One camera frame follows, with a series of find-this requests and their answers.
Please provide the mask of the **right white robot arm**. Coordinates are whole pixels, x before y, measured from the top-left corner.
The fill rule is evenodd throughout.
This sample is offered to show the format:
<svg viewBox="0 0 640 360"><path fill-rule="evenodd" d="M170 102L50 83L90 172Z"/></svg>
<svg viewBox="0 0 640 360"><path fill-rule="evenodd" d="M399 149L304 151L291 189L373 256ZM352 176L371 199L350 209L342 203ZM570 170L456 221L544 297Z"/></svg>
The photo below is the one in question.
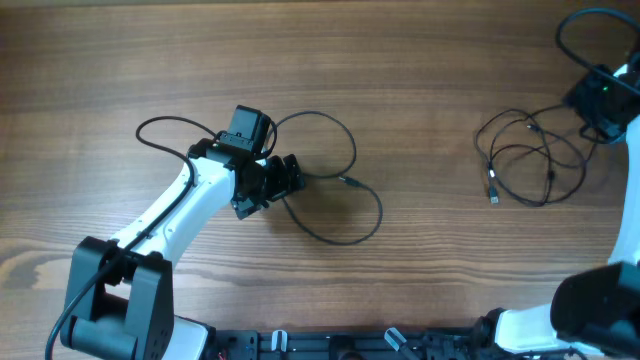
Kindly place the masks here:
<svg viewBox="0 0 640 360"><path fill-rule="evenodd" d="M466 335L476 359L639 356L639 55L615 71L590 70L564 96L594 144L623 141L629 156L624 210L607 265L564 280L552 301L526 310L495 309Z"/></svg>

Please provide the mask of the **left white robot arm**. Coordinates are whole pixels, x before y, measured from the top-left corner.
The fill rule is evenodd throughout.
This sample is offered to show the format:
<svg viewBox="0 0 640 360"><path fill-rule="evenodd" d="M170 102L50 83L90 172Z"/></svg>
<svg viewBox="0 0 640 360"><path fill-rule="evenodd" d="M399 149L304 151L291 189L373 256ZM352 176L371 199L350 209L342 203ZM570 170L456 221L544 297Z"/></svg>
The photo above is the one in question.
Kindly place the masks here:
<svg viewBox="0 0 640 360"><path fill-rule="evenodd" d="M276 139L271 118L237 106L227 130L178 156L180 174L139 218L108 240L85 238L45 357L57 341L100 359L223 357L213 327L175 315L173 271L220 209L245 219L303 189L296 158L273 155Z"/></svg>

